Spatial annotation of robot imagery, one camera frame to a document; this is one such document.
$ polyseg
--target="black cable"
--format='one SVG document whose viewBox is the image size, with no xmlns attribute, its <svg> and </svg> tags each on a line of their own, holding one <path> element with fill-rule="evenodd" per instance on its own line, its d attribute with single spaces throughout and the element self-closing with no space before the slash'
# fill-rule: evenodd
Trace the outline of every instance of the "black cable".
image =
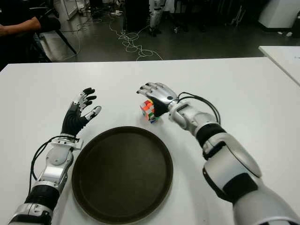
<svg viewBox="0 0 300 225">
<path fill-rule="evenodd" d="M 31 167 L 30 167 L 30 176 L 29 176 L 29 190 L 28 190 L 28 194 L 30 194 L 30 191 L 31 191 L 31 181 L 32 181 L 32 176 L 35 180 L 37 180 L 37 177 L 34 173 L 34 164 L 35 164 L 35 161 L 37 160 L 37 158 L 40 156 L 40 154 L 43 153 L 43 151 L 45 150 L 45 148 L 47 147 L 47 145 L 55 138 L 59 138 L 59 137 L 64 137 L 64 138 L 71 138 L 71 139 L 74 139 L 75 141 L 79 141 L 78 138 L 75 138 L 75 137 L 70 137 L 70 136 L 55 136 L 55 137 L 52 137 L 50 138 L 47 142 L 43 143 L 39 148 L 38 150 L 36 151 L 36 153 L 34 154 L 33 156 L 33 159 L 31 161 Z"/>
<path fill-rule="evenodd" d="M 182 94 L 188 94 L 190 96 L 186 96 L 186 97 L 180 98 L 180 95 L 182 95 Z M 217 122 L 221 125 L 221 116 L 220 116 L 220 113 L 217 110 L 217 108 L 210 101 L 204 99 L 203 97 L 190 94 L 188 92 L 182 92 L 182 93 L 180 93 L 178 95 L 178 99 L 179 99 L 178 102 L 180 102 L 181 100 L 187 99 L 187 98 L 197 99 L 197 100 L 199 100 L 199 101 L 204 102 L 205 104 L 207 104 L 211 108 L 211 110 L 214 112 Z"/>
<path fill-rule="evenodd" d="M 199 101 L 202 101 L 202 102 L 206 103 L 208 106 L 210 106 L 210 108 L 214 108 L 214 109 L 212 109 L 212 110 L 214 111 L 215 116 L 216 116 L 216 114 L 217 114 L 217 116 L 216 116 L 217 121 L 218 121 L 219 124 L 221 124 L 221 117 L 220 117 L 220 114 L 219 114 L 217 108 L 216 108 L 211 102 L 209 102 L 208 100 L 204 99 L 203 97 L 200 97 L 200 96 L 197 96 L 197 95 L 193 95 L 193 94 L 188 93 L 188 92 L 182 92 L 182 93 L 180 93 L 180 94 L 178 95 L 178 98 L 180 97 L 181 94 L 188 94 L 188 95 L 191 95 L 191 96 L 193 96 L 195 99 L 197 99 L 197 100 L 199 100 Z"/>
<path fill-rule="evenodd" d="M 61 30 L 61 32 L 63 32 L 63 33 L 72 32 L 73 33 L 73 32 L 79 32 L 79 31 L 86 31 L 87 27 L 91 26 L 93 23 L 102 23 L 102 21 L 103 21 L 102 19 L 89 18 L 86 22 L 76 25 L 77 30 Z"/>
</svg>

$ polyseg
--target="white cable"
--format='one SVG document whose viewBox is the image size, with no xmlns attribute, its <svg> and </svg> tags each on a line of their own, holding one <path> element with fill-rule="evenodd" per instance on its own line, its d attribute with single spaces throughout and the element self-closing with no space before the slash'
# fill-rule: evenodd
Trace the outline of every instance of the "white cable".
<svg viewBox="0 0 300 225">
<path fill-rule="evenodd" d="M 77 38 L 78 38 L 78 43 L 79 43 L 79 49 L 77 51 L 76 54 L 72 55 L 72 56 L 69 56 L 69 57 L 66 57 L 64 59 L 61 59 L 61 60 L 57 60 L 58 62 L 60 61 L 66 61 L 68 59 L 71 59 L 73 58 L 74 56 L 77 56 L 80 51 L 81 51 L 81 48 L 82 48 L 82 42 L 81 42 L 81 39 L 80 39 L 80 36 L 78 34 L 79 31 L 85 31 L 87 30 L 85 27 L 88 27 L 91 25 L 91 23 L 89 23 L 90 19 L 88 19 L 86 22 L 84 23 L 80 23 L 78 24 L 76 27 L 77 27 L 77 30 L 67 30 L 67 31 L 64 31 L 64 32 L 76 32 L 76 35 L 77 35 Z M 98 19 L 98 20 L 92 20 L 93 23 L 101 23 L 102 22 L 102 19 Z"/>
<path fill-rule="evenodd" d="M 140 58 L 145 58 L 145 57 L 150 57 L 153 56 L 154 54 L 156 54 L 161 60 L 163 60 L 163 58 L 156 52 L 153 50 L 149 50 L 149 49 L 143 49 L 142 45 L 135 45 L 134 41 L 139 39 L 139 34 L 146 29 L 148 26 L 144 27 L 143 29 L 141 29 L 139 32 L 137 33 L 128 33 L 128 34 L 118 34 L 118 32 L 114 29 L 112 29 L 112 22 L 114 21 L 114 19 L 112 18 L 112 21 L 109 23 L 109 29 L 111 31 L 114 31 L 116 33 L 116 35 L 118 36 L 118 40 L 125 40 L 122 42 L 122 45 L 125 46 L 125 51 L 128 53 L 135 53 L 138 51 L 139 56 L 136 58 L 136 61 L 138 61 Z"/>
</svg>

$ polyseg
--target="black chair leg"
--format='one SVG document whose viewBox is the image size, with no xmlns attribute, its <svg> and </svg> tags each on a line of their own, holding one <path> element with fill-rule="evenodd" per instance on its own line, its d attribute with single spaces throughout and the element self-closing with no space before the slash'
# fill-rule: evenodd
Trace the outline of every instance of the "black chair leg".
<svg viewBox="0 0 300 225">
<path fill-rule="evenodd" d="M 32 44 L 33 44 L 33 46 L 35 47 L 35 49 L 38 51 L 38 53 L 40 53 L 43 57 L 44 57 L 44 59 L 46 60 L 46 62 L 52 62 L 49 58 L 48 58 L 48 56 L 46 55 L 46 53 L 44 52 L 44 50 L 43 49 L 41 49 L 39 46 L 38 46 L 38 44 L 36 43 L 36 41 L 33 39 L 33 41 L 32 41 Z"/>
<path fill-rule="evenodd" d="M 72 52 L 74 52 L 74 54 L 76 55 L 77 52 L 74 50 L 74 48 L 70 45 L 70 43 L 68 42 L 68 40 L 66 39 L 66 37 L 61 33 L 60 30 L 56 30 L 55 31 L 60 37 L 61 39 L 66 43 L 66 45 L 72 50 Z"/>
</svg>

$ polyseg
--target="black joint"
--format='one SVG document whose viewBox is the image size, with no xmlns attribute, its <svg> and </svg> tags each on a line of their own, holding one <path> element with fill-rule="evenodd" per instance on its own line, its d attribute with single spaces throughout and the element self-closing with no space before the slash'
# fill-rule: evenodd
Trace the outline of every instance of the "black joint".
<svg viewBox="0 0 300 225">
<path fill-rule="evenodd" d="M 60 193 L 57 189 L 48 185 L 38 185 L 32 188 L 25 203 L 36 203 L 54 210 Z"/>
<path fill-rule="evenodd" d="M 255 184 L 249 174 L 245 172 L 232 178 L 223 187 L 224 192 L 231 198 L 233 204 L 245 194 L 256 191 L 257 189 L 257 184 Z"/>
<path fill-rule="evenodd" d="M 196 139 L 198 140 L 201 148 L 203 148 L 204 143 L 208 139 L 219 133 L 226 133 L 226 131 L 221 128 L 218 123 L 209 123 L 200 128 L 196 134 Z"/>
<path fill-rule="evenodd" d="M 205 168 L 202 169 L 202 172 L 206 182 L 216 192 L 217 196 L 225 201 L 231 202 L 231 199 L 221 189 L 219 189 L 217 185 L 212 181 L 210 176 L 207 174 Z"/>
<path fill-rule="evenodd" d="M 209 151 L 208 154 L 205 154 L 205 152 L 203 152 L 203 157 L 205 158 L 205 160 L 208 160 L 209 158 L 213 157 L 218 151 L 220 151 L 225 145 L 225 142 L 219 142 L 212 148 L 212 150 Z"/>
</svg>

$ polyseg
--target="robotic arm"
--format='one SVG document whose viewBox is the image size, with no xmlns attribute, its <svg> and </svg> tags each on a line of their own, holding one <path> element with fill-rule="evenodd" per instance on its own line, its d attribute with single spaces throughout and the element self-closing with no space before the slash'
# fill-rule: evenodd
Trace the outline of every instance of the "robotic arm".
<svg viewBox="0 0 300 225">
<path fill-rule="evenodd" d="M 97 106 L 81 116 L 85 107 L 92 104 L 95 90 L 87 88 L 71 103 L 64 118 L 61 134 L 53 139 L 53 148 L 46 156 L 46 166 L 30 190 L 24 204 L 20 205 L 10 225 L 50 225 L 53 210 L 67 182 L 67 172 L 73 162 L 73 151 L 80 150 L 83 142 L 76 138 L 78 132 L 101 111 Z"/>
<path fill-rule="evenodd" d="M 233 203 L 237 225 L 300 225 L 300 218 L 276 193 L 267 188 L 255 160 L 216 119 L 179 102 L 161 83 L 147 83 L 137 93 L 151 99 L 155 116 L 169 119 L 196 137 L 203 150 L 203 175 L 218 197 Z"/>
</svg>

